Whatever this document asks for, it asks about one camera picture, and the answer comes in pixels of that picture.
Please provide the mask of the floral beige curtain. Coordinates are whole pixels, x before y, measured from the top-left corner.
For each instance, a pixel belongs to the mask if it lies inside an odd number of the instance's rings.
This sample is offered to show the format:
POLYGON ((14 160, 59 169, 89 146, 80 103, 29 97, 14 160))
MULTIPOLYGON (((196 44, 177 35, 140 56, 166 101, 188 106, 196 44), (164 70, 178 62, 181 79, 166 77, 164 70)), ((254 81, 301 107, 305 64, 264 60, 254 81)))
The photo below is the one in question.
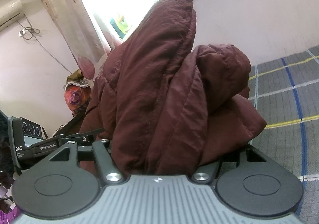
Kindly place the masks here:
POLYGON ((41 1, 84 77, 94 79, 109 53, 122 42, 111 23, 91 12, 82 0, 41 1))

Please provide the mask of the green yellow cloth outside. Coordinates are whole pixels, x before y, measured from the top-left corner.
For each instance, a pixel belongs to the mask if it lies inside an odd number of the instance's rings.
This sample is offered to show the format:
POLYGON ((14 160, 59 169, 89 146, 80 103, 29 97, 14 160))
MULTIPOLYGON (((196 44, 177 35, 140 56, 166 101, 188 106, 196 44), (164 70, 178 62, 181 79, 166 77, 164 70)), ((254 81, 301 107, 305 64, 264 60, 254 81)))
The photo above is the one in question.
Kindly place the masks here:
POLYGON ((131 29, 131 25, 127 22, 124 16, 111 18, 110 23, 121 40, 128 34, 131 29))

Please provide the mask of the colourful clothes pile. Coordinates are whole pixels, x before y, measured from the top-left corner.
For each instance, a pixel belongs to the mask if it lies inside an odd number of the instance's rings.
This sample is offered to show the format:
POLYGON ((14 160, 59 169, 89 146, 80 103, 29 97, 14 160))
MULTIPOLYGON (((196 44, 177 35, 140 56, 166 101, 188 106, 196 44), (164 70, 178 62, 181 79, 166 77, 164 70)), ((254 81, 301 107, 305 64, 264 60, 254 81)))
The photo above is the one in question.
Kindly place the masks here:
POLYGON ((87 110, 91 100, 91 87, 80 69, 67 77, 64 85, 64 99, 73 117, 87 110))

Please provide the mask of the maroon puffer jacket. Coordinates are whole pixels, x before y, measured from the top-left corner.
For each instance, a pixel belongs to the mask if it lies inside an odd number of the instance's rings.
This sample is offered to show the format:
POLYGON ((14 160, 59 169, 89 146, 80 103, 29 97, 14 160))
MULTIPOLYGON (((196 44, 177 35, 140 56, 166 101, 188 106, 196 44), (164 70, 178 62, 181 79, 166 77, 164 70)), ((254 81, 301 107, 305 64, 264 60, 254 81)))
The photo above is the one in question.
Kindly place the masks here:
POLYGON ((249 101, 251 64, 236 46, 194 46, 192 0, 160 0, 111 51, 81 132, 102 129, 124 175, 193 174, 266 126, 249 101))

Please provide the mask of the white wall air conditioner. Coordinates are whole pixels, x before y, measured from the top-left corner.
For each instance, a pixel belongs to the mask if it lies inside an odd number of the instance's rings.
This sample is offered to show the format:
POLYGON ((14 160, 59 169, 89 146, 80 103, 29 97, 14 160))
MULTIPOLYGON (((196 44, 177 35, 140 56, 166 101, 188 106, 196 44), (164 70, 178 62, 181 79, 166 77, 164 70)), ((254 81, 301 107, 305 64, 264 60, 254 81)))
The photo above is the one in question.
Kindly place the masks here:
POLYGON ((12 0, 3 5, 0 10, 0 31, 11 26, 25 15, 21 0, 12 0))

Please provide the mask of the grey plaid bed sheet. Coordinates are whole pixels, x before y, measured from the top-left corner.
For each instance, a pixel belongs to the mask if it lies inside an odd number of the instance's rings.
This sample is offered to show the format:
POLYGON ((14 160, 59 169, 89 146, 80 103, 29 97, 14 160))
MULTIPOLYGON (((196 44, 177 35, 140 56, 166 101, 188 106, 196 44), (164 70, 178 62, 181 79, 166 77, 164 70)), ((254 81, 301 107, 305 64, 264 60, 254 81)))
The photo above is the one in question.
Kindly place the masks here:
POLYGON ((318 47, 252 67, 249 99, 266 120, 252 144, 302 182, 297 214, 318 223, 318 47))

